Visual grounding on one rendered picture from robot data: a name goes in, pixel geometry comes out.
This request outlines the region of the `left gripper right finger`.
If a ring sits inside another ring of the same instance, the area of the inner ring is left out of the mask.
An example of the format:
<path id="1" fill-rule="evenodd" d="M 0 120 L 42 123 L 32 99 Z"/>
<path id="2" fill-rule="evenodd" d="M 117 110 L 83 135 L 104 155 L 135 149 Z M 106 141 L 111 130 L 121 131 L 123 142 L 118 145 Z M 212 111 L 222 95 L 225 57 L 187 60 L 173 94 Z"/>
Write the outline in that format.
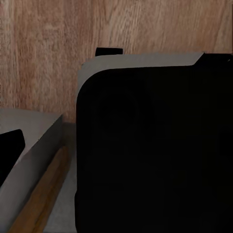
<path id="1" fill-rule="evenodd" d="M 217 146 L 233 168 L 233 131 L 221 129 Z"/>

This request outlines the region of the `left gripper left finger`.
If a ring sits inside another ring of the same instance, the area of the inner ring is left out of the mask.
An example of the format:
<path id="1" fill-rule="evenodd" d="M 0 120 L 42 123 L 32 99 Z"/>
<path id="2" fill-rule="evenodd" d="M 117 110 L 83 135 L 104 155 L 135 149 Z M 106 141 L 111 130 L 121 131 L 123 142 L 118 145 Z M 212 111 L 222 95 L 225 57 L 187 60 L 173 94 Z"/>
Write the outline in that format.
<path id="1" fill-rule="evenodd" d="M 21 129 L 0 134 L 0 187 L 25 149 Z"/>

